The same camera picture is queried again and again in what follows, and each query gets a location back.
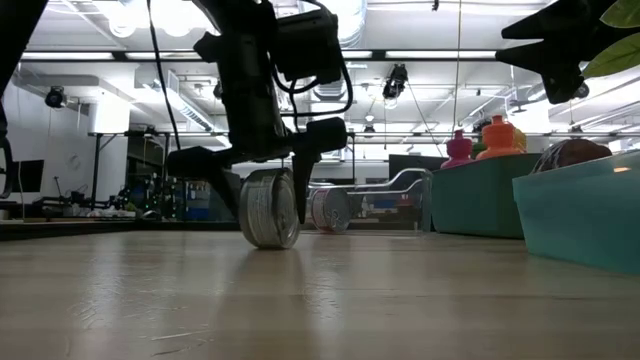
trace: pink bottle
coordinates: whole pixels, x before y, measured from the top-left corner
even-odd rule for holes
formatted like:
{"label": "pink bottle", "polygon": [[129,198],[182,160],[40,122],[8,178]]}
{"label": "pink bottle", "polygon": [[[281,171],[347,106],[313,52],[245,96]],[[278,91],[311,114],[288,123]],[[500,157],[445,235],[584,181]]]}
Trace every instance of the pink bottle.
{"label": "pink bottle", "polygon": [[440,168],[447,169],[472,162],[470,157],[472,147],[471,139],[465,139],[462,136],[462,130],[456,131],[455,137],[447,142],[447,154],[451,158],[444,162]]}

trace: plastic bin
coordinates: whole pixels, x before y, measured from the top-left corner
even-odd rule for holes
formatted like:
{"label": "plastic bin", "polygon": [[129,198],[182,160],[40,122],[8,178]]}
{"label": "plastic bin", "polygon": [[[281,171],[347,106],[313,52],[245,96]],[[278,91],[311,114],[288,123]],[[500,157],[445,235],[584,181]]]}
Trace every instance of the plastic bin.
{"label": "plastic bin", "polygon": [[640,274],[640,153],[513,183],[529,252]]}
{"label": "plastic bin", "polygon": [[441,233],[523,239],[512,180],[540,154],[502,156],[434,172],[431,211]]}

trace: green leaf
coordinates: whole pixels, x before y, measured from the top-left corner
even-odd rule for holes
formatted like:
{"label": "green leaf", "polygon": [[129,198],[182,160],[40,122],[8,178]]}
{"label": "green leaf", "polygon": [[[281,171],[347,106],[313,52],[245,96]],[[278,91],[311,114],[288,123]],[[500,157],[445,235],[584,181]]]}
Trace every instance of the green leaf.
{"label": "green leaf", "polygon": [[616,28],[640,26],[640,1],[618,0],[600,18],[603,23]]}
{"label": "green leaf", "polygon": [[607,76],[640,65],[640,33],[609,46],[584,70],[585,78]]}

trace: wooden table surface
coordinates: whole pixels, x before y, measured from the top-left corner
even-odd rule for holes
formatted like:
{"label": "wooden table surface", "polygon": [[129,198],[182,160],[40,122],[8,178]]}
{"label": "wooden table surface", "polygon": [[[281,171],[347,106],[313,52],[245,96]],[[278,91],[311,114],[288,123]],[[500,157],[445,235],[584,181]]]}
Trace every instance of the wooden table surface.
{"label": "wooden table surface", "polygon": [[640,359],[640,277],[412,233],[0,243],[0,359]]}

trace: orange bottle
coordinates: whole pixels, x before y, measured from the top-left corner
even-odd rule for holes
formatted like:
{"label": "orange bottle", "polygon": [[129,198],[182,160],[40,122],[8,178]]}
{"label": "orange bottle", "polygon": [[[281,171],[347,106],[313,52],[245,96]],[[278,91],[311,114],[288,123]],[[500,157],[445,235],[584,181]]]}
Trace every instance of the orange bottle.
{"label": "orange bottle", "polygon": [[515,145],[515,133],[513,124],[505,123],[501,115],[494,116],[491,125],[482,129],[482,139],[488,149],[478,154],[476,160],[522,154]]}

